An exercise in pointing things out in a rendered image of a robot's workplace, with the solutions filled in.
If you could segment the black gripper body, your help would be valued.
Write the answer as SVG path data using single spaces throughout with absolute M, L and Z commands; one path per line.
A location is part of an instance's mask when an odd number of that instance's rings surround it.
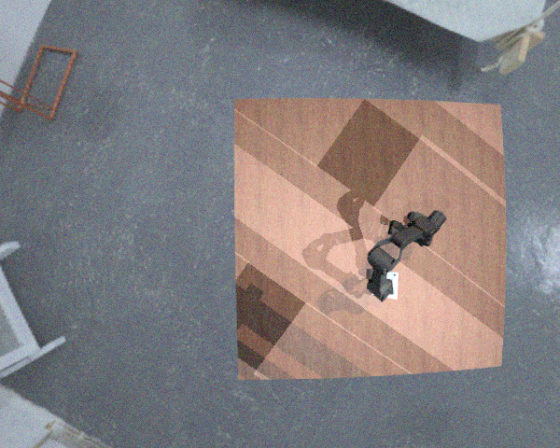
M 396 220 L 391 220 L 391 224 L 390 224 L 390 227 L 389 227 L 388 234 L 392 235 L 395 231 L 400 232 L 400 231 L 403 231 L 404 229 L 407 229 L 407 228 L 405 228 L 405 227 L 402 228 L 402 222 L 398 222 Z M 425 242 L 423 245 L 430 246 L 431 243 L 432 243 L 432 239 L 428 242 Z

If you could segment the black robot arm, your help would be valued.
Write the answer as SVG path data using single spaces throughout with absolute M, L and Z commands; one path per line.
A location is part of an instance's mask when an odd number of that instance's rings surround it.
M 447 217 L 439 211 L 433 211 L 428 218 L 417 211 L 408 213 L 407 219 L 410 223 L 409 228 L 403 231 L 395 231 L 390 238 L 379 241 L 368 254 L 369 264 L 372 266 L 372 278 L 369 279 L 367 290 L 369 290 L 380 301 L 384 302 L 389 295 L 393 295 L 393 279 L 386 279 L 399 263 L 404 247 L 416 241 L 420 246 L 432 239 L 432 235 L 440 230 L 440 226 L 447 220 Z M 399 257 L 394 259 L 384 249 L 383 245 L 397 245 L 400 248 Z M 392 294 L 393 293 L 393 294 Z

